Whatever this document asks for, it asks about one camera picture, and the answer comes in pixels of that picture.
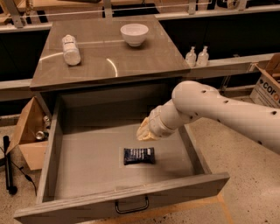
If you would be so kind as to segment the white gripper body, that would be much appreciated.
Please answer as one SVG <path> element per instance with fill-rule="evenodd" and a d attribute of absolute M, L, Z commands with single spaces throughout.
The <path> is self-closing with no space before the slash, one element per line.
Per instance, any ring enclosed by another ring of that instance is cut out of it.
<path fill-rule="evenodd" d="M 166 138 L 175 132 L 174 129 L 168 128 L 162 122 L 161 114 L 162 114 L 162 106 L 157 106 L 150 112 L 150 115 L 148 116 L 149 131 L 155 138 Z"/>

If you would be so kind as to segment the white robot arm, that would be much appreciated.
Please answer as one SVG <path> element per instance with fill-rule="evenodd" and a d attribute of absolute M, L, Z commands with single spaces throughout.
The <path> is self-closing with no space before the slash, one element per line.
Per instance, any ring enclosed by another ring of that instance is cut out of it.
<path fill-rule="evenodd" d="M 216 88 L 191 80 L 179 83 L 172 90 L 171 99 L 150 112 L 136 137 L 140 141 L 168 137 L 201 117 L 222 123 L 280 154 L 279 108 L 229 99 Z"/>

